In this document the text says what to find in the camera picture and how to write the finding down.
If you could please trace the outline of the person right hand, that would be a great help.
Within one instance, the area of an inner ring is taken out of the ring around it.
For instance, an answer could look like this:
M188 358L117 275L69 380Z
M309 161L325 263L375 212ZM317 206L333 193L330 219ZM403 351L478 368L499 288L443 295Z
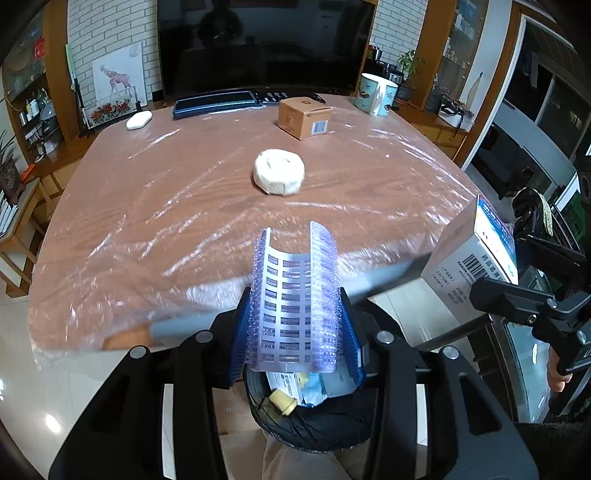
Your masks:
M549 358L547 362L547 381L552 392L560 393L570 382L571 375L561 375L557 370L559 357L552 347L549 348Z

